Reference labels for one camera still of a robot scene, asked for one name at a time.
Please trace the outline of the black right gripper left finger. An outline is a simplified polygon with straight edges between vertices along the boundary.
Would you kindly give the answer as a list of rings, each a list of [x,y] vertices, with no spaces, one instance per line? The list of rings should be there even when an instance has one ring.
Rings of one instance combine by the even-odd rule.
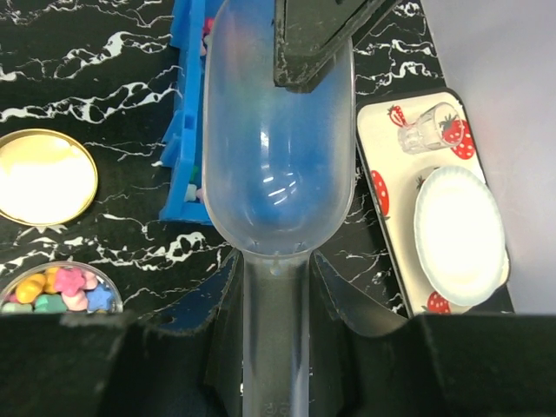
[[[232,252],[157,324],[134,314],[7,314],[4,416],[238,416],[241,333]]]

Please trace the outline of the clear plastic scoop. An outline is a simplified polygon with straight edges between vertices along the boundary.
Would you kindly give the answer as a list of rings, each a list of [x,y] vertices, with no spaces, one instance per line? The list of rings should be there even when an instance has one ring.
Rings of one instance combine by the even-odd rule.
[[[309,413],[309,258],[354,193],[354,59],[310,92],[275,85],[275,5],[227,1],[208,47],[203,199],[243,255],[242,414]]]

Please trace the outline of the blue bin of star candies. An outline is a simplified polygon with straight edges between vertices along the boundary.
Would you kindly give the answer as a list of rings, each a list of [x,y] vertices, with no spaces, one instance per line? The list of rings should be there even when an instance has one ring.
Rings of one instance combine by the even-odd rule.
[[[198,199],[202,187],[202,100],[206,58],[202,41],[211,30],[221,1],[176,1],[170,26],[170,46],[177,49],[180,71],[174,112],[162,142],[160,161],[171,169],[162,221],[211,223]]]

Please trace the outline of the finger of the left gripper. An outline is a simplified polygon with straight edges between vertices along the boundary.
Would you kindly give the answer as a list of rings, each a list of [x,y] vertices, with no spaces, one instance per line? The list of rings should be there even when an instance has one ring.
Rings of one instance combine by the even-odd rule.
[[[376,26],[391,10],[388,0],[276,1],[275,86],[309,92],[324,68],[352,40]]]

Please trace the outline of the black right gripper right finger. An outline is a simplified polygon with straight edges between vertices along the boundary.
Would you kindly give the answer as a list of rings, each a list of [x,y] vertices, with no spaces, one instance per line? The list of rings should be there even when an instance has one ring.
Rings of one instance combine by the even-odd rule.
[[[384,308],[320,253],[313,270],[332,364],[315,405],[340,416],[552,416],[555,320],[549,315],[419,314]]]

